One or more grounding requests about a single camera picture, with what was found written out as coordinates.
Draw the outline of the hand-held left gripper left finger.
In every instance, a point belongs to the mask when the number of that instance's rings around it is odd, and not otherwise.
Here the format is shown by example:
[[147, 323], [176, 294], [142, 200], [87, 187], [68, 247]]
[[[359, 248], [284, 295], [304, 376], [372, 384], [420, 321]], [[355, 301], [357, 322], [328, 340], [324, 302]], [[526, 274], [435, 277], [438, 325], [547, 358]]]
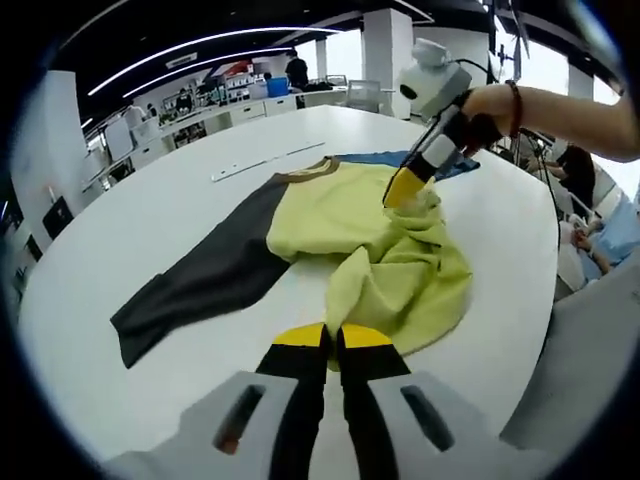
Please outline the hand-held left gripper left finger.
[[149, 451], [106, 462], [110, 479], [305, 479], [319, 423], [331, 338], [323, 323], [280, 334], [253, 371], [239, 371], [180, 416]]

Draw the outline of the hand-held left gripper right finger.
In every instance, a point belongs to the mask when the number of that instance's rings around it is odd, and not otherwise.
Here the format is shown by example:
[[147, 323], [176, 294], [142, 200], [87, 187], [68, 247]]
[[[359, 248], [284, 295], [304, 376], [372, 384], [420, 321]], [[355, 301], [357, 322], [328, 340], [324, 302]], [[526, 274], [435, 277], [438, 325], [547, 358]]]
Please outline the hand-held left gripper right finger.
[[363, 479], [540, 479], [547, 455], [490, 432], [483, 414], [379, 331], [343, 324], [336, 354]]

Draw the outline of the person's right hand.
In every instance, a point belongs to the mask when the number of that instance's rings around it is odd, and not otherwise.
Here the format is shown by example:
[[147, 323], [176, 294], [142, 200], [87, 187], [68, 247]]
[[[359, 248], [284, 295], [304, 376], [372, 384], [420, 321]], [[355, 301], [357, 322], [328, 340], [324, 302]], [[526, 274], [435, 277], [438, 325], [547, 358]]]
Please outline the person's right hand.
[[509, 85], [487, 85], [469, 91], [461, 112], [470, 127], [463, 154], [472, 157], [511, 135], [520, 123], [521, 101]]

